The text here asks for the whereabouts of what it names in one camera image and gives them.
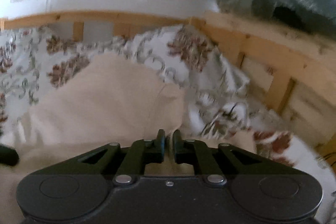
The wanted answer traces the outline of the beige hooded jacket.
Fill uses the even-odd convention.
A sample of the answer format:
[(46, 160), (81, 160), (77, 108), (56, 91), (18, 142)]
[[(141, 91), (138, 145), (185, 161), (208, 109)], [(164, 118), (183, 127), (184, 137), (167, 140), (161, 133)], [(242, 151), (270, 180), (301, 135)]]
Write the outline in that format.
[(15, 192), (25, 175), (112, 141), (125, 147), (161, 129), (181, 130), (211, 147), (228, 142), (255, 152), (241, 100), (247, 85), (214, 52), (201, 68), (178, 57), (139, 61), (104, 53), (86, 61), (63, 86), (39, 90), (36, 105), (6, 98), (1, 143), (17, 151), (19, 163), (1, 168), (1, 223), (23, 220)]

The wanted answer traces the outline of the floral patterned bed sheet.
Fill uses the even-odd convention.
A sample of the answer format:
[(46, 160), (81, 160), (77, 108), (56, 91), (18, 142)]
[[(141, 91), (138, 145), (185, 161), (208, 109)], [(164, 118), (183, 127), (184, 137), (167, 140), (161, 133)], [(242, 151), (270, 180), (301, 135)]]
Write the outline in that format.
[[(130, 40), (113, 37), (104, 42), (83, 43), (63, 40), (48, 27), (5, 30), (1, 32), (1, 103), (11, 97), (36, 105), (39, 90), (63, 86), (84, 68), (86, 61), (104, 53), (139, 61), (154, 56), (178, 57), (201, 68), (213, 52), (224, 57), (208, 37), (183, 25), (159, 28)], [(313, 175), (324, 191), (317, 219), (328, 223), (335, 215), (335, 176), (331, 169), (317, 161), (315, 153), (289, 132), (275, 113), (247, 93), (250, 80), (240, 72), (248, 79), (241, 100), (247, 106), (249, 123), (245, 130), (253, 135), (254, 153)]]

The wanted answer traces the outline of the wooden bed frame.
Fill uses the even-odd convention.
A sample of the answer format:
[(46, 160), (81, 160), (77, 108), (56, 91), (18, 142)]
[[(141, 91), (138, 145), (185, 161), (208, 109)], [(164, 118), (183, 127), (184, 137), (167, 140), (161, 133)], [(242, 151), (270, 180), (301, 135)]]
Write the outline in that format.
[(335, 149), (335, 43), (291, 28), (208, 11), (185, 19), (247, 69), (268, 108), (320, 152)]

